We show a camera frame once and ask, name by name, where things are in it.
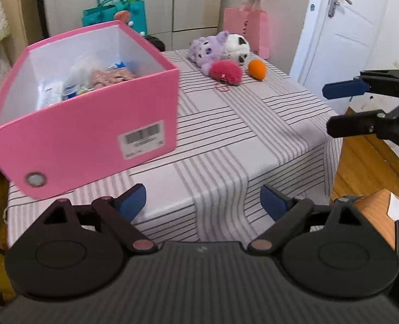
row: stuffed animal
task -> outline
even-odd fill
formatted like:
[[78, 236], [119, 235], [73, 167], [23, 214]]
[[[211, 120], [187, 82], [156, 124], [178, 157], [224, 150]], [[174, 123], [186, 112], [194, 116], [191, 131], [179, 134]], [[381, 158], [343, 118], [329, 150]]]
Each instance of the stuffed animal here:
[[225, 50], [222, 59], [230, 59], [239, 65], [244, 64], [249, 56], [251, 47], [244, 36], [230, 34], [225, 43]]
[[201, 68], [204, 75], [209, 76], [212, 63], [222, 58], [228, 35], [229, 32], [221, 31], [216, 36], [203, 37], [192, 41], [187, 56]]

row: plush ball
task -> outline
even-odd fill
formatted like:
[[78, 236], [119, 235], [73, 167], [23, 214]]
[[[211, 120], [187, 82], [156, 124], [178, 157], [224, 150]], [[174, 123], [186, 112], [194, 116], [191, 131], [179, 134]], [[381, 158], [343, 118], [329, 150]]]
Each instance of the plush ball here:
[[120, 11], [114, 14], [114, 20], [122, 21], [123, 23], [127, 23], [130, 19], [130, 12], [129, 11]]
[[248, 65], [248, 73], [257, 80], [263, 80], [266, 77], [267, 67], [259, 59], [253, 59]]
[[234, 61], [223, 59], [213, 62], [209, 76], [213, 79], [227, 82], [230, 85], [240, 85], [243, 72]]

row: white door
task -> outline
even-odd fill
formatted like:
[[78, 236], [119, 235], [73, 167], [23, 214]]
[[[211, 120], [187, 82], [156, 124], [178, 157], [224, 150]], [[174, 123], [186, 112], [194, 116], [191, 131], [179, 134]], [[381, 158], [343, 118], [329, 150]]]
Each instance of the white door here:
[[[386, 0], [351, 0], [353, 4], [350, 5], [345, 0], [338, 1], [340, 5], [335, 16], [325, 17], [315, 55], [301, 79], [306, 88], [321, 98], [325, 84], [350, 80], [365, 69], [386, 3]], [[337, 113], [343, 114], [350, 99], [326, 102]]]

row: white plush toy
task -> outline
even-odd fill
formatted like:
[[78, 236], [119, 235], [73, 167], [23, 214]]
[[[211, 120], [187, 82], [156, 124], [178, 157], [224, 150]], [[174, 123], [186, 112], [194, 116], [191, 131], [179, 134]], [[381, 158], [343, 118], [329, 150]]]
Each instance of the white plush toy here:
[[229, 34], [225, 43], [222, 59], [230, 59], [239, 65], [243, 65], [249, 56], [251, 48], [244, 36]]

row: table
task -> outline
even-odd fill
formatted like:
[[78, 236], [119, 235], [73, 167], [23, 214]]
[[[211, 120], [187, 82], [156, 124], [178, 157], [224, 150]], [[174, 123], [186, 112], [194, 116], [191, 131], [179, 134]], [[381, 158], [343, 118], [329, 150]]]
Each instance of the table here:
[[175, 151], [47, 200], [11, 184], [10, 246], [57, 198], [89, 204], [136, 183], [145, 185], [147, 203], [132, 223], [159, 245], [247, 244], [274, 223], [260, 204], [263, 184], [329, 204], [342, 140], [326, 133], [334, 112], [325, 103], [269, 63], [264, 81], [244, 75], [240, 86], [222, 92], [226, 85], [205, 77], [187, 50], [164, 55], [181, 70]]

